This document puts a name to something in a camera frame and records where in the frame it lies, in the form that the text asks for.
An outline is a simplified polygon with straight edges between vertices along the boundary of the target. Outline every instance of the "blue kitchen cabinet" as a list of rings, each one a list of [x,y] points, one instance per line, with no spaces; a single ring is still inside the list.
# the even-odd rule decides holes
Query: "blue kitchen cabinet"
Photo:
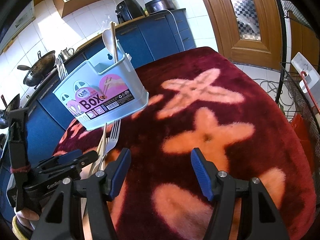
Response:
[[[28,158],[31,165],[50,158],[65,130],[38,101],[29,106],[27,122]]]
[[[185,50],[189,50],[189,49],[195,47],[195,45],[196,45],[190,29],[186,29],[186,30],[180,31],[180,33],[176,33],[174,35],[174,38],[176,40],[176,43],[179,47],[180,52],[185,51]]]
[[[2,216],[8,221],[12,221],[12,218],[15,215],[14,210],[10,206],[7,199],[7,187],[8,187],[10,176],[11,176],[11,173],[9,172],[9,170],[2,167],[0,172],[0,184],[1,184],[0,211]]]
[[[141,21],[138,26],[154,60],[179,52],[165,15],[161,14]]]
[[[131,63],[134,68],[154,61],[148,45],[143,39],[143,36],[136,24],[117,29],[116,37],[119,40],[124,52],[131,55]]]
[[[171,13],[167,13],[165,15],[165,17],[169,23],[169,26],[170,26],[173,34],[178,33],[177,26],[178,26],[179,32],[189,28],[189,25],[187,22],[187,17],[184,14],[184,11],[172,12],[172,14],[173,14],[174,18],[171,15]]]
[[[38,102],[64,130],[67,130],[74,116],[59,101],[55,94],[52,93],[59,84],[60,79],[56,76],[39,93]]]
[[[105,48],[103,40],[102,38],[99,38],[92,45],[89,45],[89,47],[85,49],[83,54],[87,59],[89,59],[92,56],[96,55],[103,48]]]

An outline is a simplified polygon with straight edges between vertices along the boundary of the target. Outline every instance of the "wok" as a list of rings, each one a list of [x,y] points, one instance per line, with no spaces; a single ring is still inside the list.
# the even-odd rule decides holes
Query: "wok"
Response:
[[[17,66],[19,70],[28,70],[27,75],[25,76],[23,83],[29,87],[34,87],[40,84],[40,82],[49,74],[55,64],[55,51],[50,51],[41,57],[41,52],[38,51],[38,61],[32,66],[32,71],[29,67],[24,65]]]
[[[8,113],[11,110],[18,109],[20,107],[20,94],[16,95],[14,99],[8,104],[5,110],[0,109],[0,129],[5,129],[9,126]]]

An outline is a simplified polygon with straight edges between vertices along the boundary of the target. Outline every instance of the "kitchen counter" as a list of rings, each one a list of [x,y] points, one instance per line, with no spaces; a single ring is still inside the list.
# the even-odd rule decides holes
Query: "kitchen counter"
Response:
[[[186,9],[176,9],[176,10],[172,10],[172,12],[179,12],[179,11],[185,11]],[[123,28],[129,24],[132,24],[134,22],[143,20],[143,19],[148,19],[149,17],[155,17],[155,16],[159,16],[159,15],[164,15],[167,14],[167,11],[163,11],[163,12],[159,12],[159,13],[155,13],[155,14],[151,14],[151,15],[147,15],[147,16],[140,16],[138,18],[132,19],[130,21],[124,22],[124,23],[120,23],[116,26],[116,30]],[[91,40],[87,41],[86,43],[84,43],[83,45],[79,46],[78,49],[76,50],[76,52],[80,51],[81,49],[85,48],[85,46],[87,46],[88,44],[90,44],[91,42],[95,41],[96,39],[100,38],[102,36],[102,33],[98,34],[97,36],[95,36],[94,38],[92,38]]]
[[[177,12],[185,12],[185,8],[182,8],[182,9],[177,9],[177,10],[172,10],[171,12],[172,13],[177,13]],[[164,16],[164,15],[167,15],[167,14],[170,14],[169,12],[167,11],[163,11],[163,12],[160,12],[160,13],[156,13],[156,14],[151,14],[151,15],[148,15],[148,16],[141,16],[141,17],[138,17],[138,18],[135,18],[135,19],[132,19],[130,21],[127,21],[125,23],[121,23],[119,25],[116,26],[116,31],[119,31],[123,28],[126,28],[130,25],[133,25],[133,24],[137,24],[137,23],[140,23],[140,22],[145,22],[147,20],[150,20],[150,19],[153,19],[155,17],[159,17],[159,16]],[[82,46],[80,46],[76,52],[69,58],[65,61],[65,65],[66,65],[66,68],[68,70],[68,64],[73,61],[75,58],[77,58],[79,55],[83,54],[90,46],[92,46],[92,44],[94,43],[97,43],[98,41],[102,40],[102,33],[101,34],[98,34],[97,36],[95,36],[94,38],[92,38],[91,40],[87,41],[86,43],[84,43]],[[58,71],[57,69],[54,69],[54,71],[38,86],[38,88],[36,89],[36,91],[33,93],[33,95],[29,98],[29,100],[27,101],[26,103],[26,106],[25,107],[29,107],[32,102],[34,100],[36,100],[36,98],[39,97],[39,92],[42,91],[46,86],[47,84],[49,84],[52,80],[53,77],[56,77],[58,75]]]

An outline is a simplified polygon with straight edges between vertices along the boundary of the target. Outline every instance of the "pan handle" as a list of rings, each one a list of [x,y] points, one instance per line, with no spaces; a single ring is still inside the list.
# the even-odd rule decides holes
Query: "pan handle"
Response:
[[[71,55],[73,55],[75,53],[75,50],[73,48],[68,49],[68,52],[69,52],[69,50],[72,50],[72,54]]]
[[[2,102],[3,102],[3,104],[4,104],[4,107],[5,107],[5,108],[7,108],[7,107],[8,107],[8,105],[7,105],[7,102],[5,101],[4,96],[3,96],[3,95],[1,95],[1,99],[2,99]]]

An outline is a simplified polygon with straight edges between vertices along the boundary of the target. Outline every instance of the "door handle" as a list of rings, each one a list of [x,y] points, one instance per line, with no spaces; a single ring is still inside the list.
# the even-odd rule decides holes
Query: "door handle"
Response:
[[[164,18],[165,18],[165,16],[157,18],[157,19],[154,19],[154,20],[157,21],[157,20],[161,20],[161,19],[164,19]]]
[[[131,29],[129,29],[129,30],[124,31],[123,33],[120,33],[120,35],[124,35],[124,34],[126,34],[126,33],[129,33],[129,32],[131,32],[131,31],[135,30],[136,28],[137,28],[137,26],[135,26],[135,27],[133,27],[133,28],[131,28]]]

